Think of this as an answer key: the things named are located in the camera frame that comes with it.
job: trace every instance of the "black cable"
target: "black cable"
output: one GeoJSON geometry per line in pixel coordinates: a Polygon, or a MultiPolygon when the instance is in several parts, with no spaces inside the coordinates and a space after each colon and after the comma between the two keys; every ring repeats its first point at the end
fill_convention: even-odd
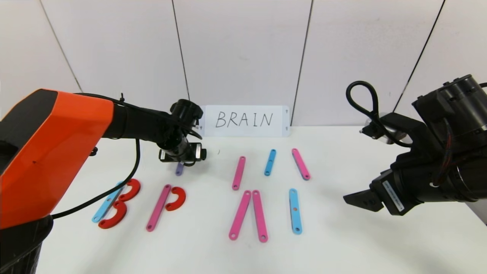
{"type": "Polygon", "coordinates": [[[440,171],[438,172],[435,179],[433,180],[433,187],[438,187],[444,181],[445,175],[448,174],[448,171],[450,170],[451,160],[452,160],[451,144],[453,138],[453,131],[451,129],[450,123],[448,123],[448,120],[446,118],[443,118],[443,121],[445,122],[445,127],[447,130],[445,154],[443,155],[443,161],[441,164],[440,171]]]}
{"type": "Polygon", "coordinates": [[[83,208],[85,208],[85,207],[87,207],[93,203],[96,203],[97,201],[103,199],[104,197],[106,197],[106,196],[112,194],[113,192],[124,187],[130,181],[130,179],[132,179],[133,175],[137,171],[137,168],[139,167],[139,162],[140,162],[140,140],[139,139],[135,139],[135,153],[136,153],[135,164],[133,166],[132,172],[130,172],[129,176],[127,176],[127,178],[121,184],[117,185],[116,187],[114,187],[108,191],[105,191],[104,193],[96,196],[95,198],[93,198],[87,202],[84,202],[84,203],[82,203],[76,207],[73,207],[72,209],[69,209],[69,210],[66,210],[66,211],[52,215],[53,219],[61,218],[61,217],[67,216],[69,214],[75,213],[76,211],[79,211],[79,210],[81,210],[81,209],[83,209],[83,208]]]}
{"type": "Polygon", "coordinates": [[[192,163],[183,163],[184,166],[194,166],[196,164],[196,159],[192,163]]]}
{"type": "Polygon", "coordinates": [[[110,138],[112,140],[120,140],[123,137],[123,135],[125,135],[125,131],[127,130],[127,121],[129,120],[129,108],[125,103],[125,98],[123,98],[123,92],[120,93],[120,102],[122,102],[122,105],[124,106],[125,109],[125,123],[123,124],[123,129],[122,129],[122,133],[120,133],[120,136],[117,138],[110,138]]]}
{"type": "MultiPolygon", "coordinates": [[[[113,98],[110,98],[110,97],[107,97],[107,96],[103,96],[103,95],[99,95],[99,94],[93,94],[93,93],[75,93],[75,94],[77,94],[77,95],[83,95],[83,96],[88,96],[88,97],[99,98],[99,99],[109,100],[109,101],[112,101],[115,104],[118,104],[118,105],[121,105],[121,106],[125,106],[125,107],[130,107],[130,108],[133,108],[133,109],[136,109],[138,111],[145,112],[145,113],[148,113],[148,114],[151,114],[151,115],[157,114],[156,111],[150,111],[148,109],[141,108],[141,107],[138,107],[136,105],[132,105],[132,104],[126,103],[125,100],[116,100],[116,99],[113,99],[113,98]]],[[[199,135],[196,131],[194,131],[191,126],[188,126],[186,124],[183,124],[183,123],[181,123],[178,120],[171,119],[170,118],[171,116],[165,117],[164,115],[160,115],[160,117],[162,119],[164,119],[168,123],[171,123],[173,125],[177,125],[177,126],[181,127],[182,129],[187,130],[188,131],[188,134],[190,134],[192,136],[195,136],[198,139],[203,139],[201,137],[201,135],[199,135]]]]}
{"type": "Polygon", "coordinates": [[[396,137],[394,137],[386,129],[386,127],[384,126],[384,124],[382,124],[382,122],[380,121],[380,117],[379,117],[379,99],[377,97],[377,92],[375,91],[374,87],[371,84],[369,84],[369,83],[367,83],[365,81],[355,81],[355,82],[351,83],[347,87],[347,91],[346,91],[345,95],[347,97],[348,103],[353,108],[355,108],[356,110],[360,111],[361,113],[365,114],[368,118],[370,118],[370,120],[375,125],[377,125],[382,130],[382,132],[384,133],[384,135],[387,136],[387,138],[389,138],[392,142],[394,142],[396,145],[399,145],[399,146],[402,146],[402,147],[412,147],[411,144],[406,144],[406,143],[403,143],[403,142],[399,141],[398,139],[396,139],[396,137]],[[355,86],[364,86],[364,87],[366,87],[369,90],[370,95],[372,96],[372,111],[366,110],[365,108],[363,108],[362,106],[360,106],[359,104],[357,104],[352,99],[352,94],[351,93],[352,93],[352,89],[355,86]]]}

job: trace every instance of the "label sticker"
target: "label sticker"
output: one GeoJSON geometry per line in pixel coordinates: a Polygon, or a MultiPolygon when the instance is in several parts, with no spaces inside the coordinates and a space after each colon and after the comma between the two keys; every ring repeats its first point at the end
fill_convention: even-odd
{"type": "Polygon", "coordinates": [[[393,200],[394,204],[397,207],[397,210],[403,211],[404,210],[404,205],[401,203],[401,200],[399,200],[399,197],[396,195],[396,193],[394,192],[393,187],[389,184],[389,182],[388,181],[384,181],[382,183],[382,185],[384,186],[384,188],[386,189],[387,193],[389,194],[389,196],[393,200]]]}

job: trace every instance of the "pink plastic strip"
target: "pink plastic strip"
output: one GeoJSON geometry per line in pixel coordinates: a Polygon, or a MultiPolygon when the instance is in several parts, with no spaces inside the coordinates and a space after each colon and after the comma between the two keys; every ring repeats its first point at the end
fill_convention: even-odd
{"type": "Polygon", "coordinates": [[[254,196],[255,221],[257,222],[257,233],[259,233],[259,241],[265,243],[269,239],[269,236],[267,235],[267,229],[265,228],[264,210],[262,209],[261,193],[258,190],[254,190],[253,196],[254,196]]]}
{"type": "Polygon", "coordinates": [[[230,240],[236,240],[239,237],[240,228],[242,227],[242,223],[244,222],[245,212],[247,212],[248,204],[250,203],[250,190],[246,190],[243,193],[242,200],[240,201],[239,208],[237,210],[237,214],[235,215],[235,219],[233,220],[232,228],[230,228],[230,233],[228,237],[230,240]]]}
{"type": "Polygon", "coordinates": [[[151,232],[155,229],[157,221],[161,216],[162,210],[164,209],[164,205],[169,196],[169,191],[171,191],[171,185],[165,185],[162,189],[161,195],[159,196],[159,200],[157,200],[157,204],[154,207],[154,211],[152,211],[149,222],[147,223],[147,231],[151,232]]]}
{"type": "Polygon", "coordinates": [[[235,177],[233,178],[232,189],[238,190],[240,188],[240,182],[242,181],[242,175],[244,174],[245,156],[241,156],[237,171],[235,171],[235,177]]]}
{"type": "Polygon", "coordinates": [[[296,164],[298,165],[298,169],[300,170],[303,179],[306,181],[311,179],[311,175],[309,174],[306,165],[304,165],[300,152],[297,149],[293,148],[292,153],[293,153],[294,161],[296,161],[296,164]]]}

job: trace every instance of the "red curved piece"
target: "red curved piece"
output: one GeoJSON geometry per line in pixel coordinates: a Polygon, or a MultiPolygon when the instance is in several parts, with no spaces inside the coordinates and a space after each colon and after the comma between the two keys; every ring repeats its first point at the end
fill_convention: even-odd
{"type": "Polygon", "coordinates": [[[125,205],[124,202],[116,201],[113,204],[113,207],[117,209],[117,213],[115,214],[115,216],[113,216],[110,219],[101,220],[98,223],[98,227],[102,229],[112,228],[116,226],[125,217],[125,214],[127,214],[127,206],[125,205]]]}
{"type": "Polygon", "coordinates": [[[140,182],[137,179],[130,179],[130,181],[127,183],[128,186],[131,186],[130,191],[122,194],[118,197],[119,201],[126,202],[137,195],[140,191],[140,182]]]}
{"type": "Polygon", "coordinates": [[[184,192],[184,189],[182,189],[180,187],[173,187],[171,189],[171,192],[173,194],[177,194],[178,195],[178,199],[175,202],[168,203],[166,205],[166,210],[167,211],[173,211],[173,210],[176,210],[176,209],[180,208],[184,204],[184,201],[186,201],[186,192],[184,192]]]}

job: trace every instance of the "white sign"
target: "white sign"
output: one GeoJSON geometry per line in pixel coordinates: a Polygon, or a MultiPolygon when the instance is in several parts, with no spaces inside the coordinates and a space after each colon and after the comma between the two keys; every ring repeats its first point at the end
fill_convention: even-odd
{"type": "Polygon", "coordinates": [[[202,106],[197,132],[218,137],[287,137],[291,133],[287,106],[202,106]]]}

